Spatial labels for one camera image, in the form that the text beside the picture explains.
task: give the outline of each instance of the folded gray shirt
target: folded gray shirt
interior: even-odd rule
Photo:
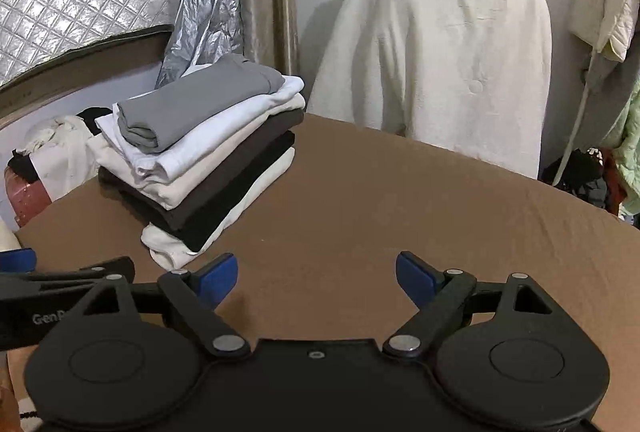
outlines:
[[[229,53],[206,69],[120,102],[118,128],[130,144],[156,154],[207,118],[252,96],[276,92],[283,84],[275,69]]]

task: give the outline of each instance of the pile of clothes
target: pile of clothes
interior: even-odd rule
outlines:
[[[558,159],[545,168],[540,176],[542,182],[552,184],[560,167],[560,161]],[[614,192],[607,186],[606,169],[600,153],[592,154],[574,150],[564,169],[562,180],[556,188],[590,205],[610,211],[616,216],[620,211],[620,202],[614,206],[616,203]]]
[[[142,242],[160,266],[202,254],[287,171],[303,86],[228,54],[96,120],[98,179],[148,222]]]
[[[95,119],[106,114],[111,114],[110,108],[90,107],[76,116],[55,116],[31,127],[4,171],[18,226],[98,173],[86,142],[100,133]]]

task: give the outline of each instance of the white cable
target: white cable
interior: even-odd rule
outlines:
[[[569,136],[569,141],[564,148],[564,154],[562,155],[562,160],[560,161],[560,166],[558,167],[558,172],[556,172],[556,177],[554,177],[552,186],[556,186],[560,180],[562,179],[562,174],[564,174],[564,170],[566,169],[567,163],[569,163],[569,158],[571,156],[571,152],[574,151],[574,143],[575,138],[578,136],[578,131],[580,130],[580,126],[582,125],[582,119],[584,118],[584,110],[587,106],[587,99],[589,97],[589,82],[588,77],[591,75],[591,67],[596,59],[598,51],[596,48],[593,48],[591,51],[591,60],[589,62],[589,70],[587,71],[587,79],[585,79],[584,91],[582,92],[582,99],[580,100],[580,106],[578,107],[578,114],[575,117],[574,128],[571,131],[571,136]]]

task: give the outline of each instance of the gray plastic sheet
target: gray plastic sheet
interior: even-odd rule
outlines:
[[[156,88],[173,82],[194,64],[242,52],[239,0],[180,0]]]

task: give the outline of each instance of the folded clothes stack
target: folded clothes stack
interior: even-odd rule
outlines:
[[[293,161],[304,83],[228,54],[113,105],[88,141],[100,183],[148,221],[142,242],[167,270],[203,253]]]

